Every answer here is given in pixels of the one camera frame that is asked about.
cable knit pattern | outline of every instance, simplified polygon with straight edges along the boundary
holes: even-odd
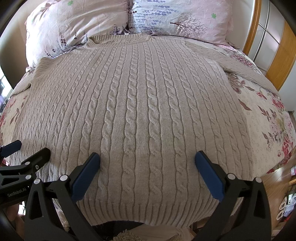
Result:
[[[31,86],[12,137],[22,149],[9,161],[47,147],[50,162],[38,175],[52,181],[97,152],[100,171],[77,203],[90,224],[189,226],[218,204],[195,167],[197,151],[225,172],[254,178],[245,116],[223,69],[272,87],[242,66],[180,39],[95,36],[41,59],[15,88]]]

metal screw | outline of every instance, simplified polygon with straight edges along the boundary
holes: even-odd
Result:
[[[60,180],[61,181],[65,181],[65,180],[67,180],[68,179],[68,176],[67,175],[62,175],[61,177],[60,177]]]
[[[40,182],[40,179],[39,178],[37,178],[37,179],[34,180],[34,184],[38,184],[39,182]]]
[[[261,179],[260,177],[256,177],[255,180],[256,180],[256,182],[258,182],[258,183],[261,183],[261,182],[262,182],[262,179]]]
[[[232,174],[232,173],[229,173],[229,174],[227,175],[227,177],[228,177],[230,180],[234,180],[234,179],[235,179],[235,175]]]

floral bedsheet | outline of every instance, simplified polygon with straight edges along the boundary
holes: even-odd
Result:
[[[185,40],[214,49],[261,74],[256,65],[240,50],[235,52],[194,39]],[[23,78],[30,77],[31,73],[26,73]],[[253,149],[255,174],[257,176],[263,174],[256,173],[258,166],[260,166],[260,170],[275,171],[288,162],[296,142],[295,130],[284,104],[280,97],[260,85],[239,75],[225,73],[245,113]],[[29,93],[30,89],[27,89],[9,99],[0,117],[0,145],[14,141],[12,134]]]

ribbed neckline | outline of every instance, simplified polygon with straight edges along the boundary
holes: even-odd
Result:
[[[147,34],[126,34],[126,35],[95,35],[88,39],[86,47],[118,47],[148,41],[151,38]]]

floral pillowcase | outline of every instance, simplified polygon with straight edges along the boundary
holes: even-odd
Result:
[[[229,46],[233,0],[133,0],[132,33],[183,36]]]
[[[129,0],[46,0],[26,21],[29,67],[85,44],[93,35],[121,34],[128,15]]]

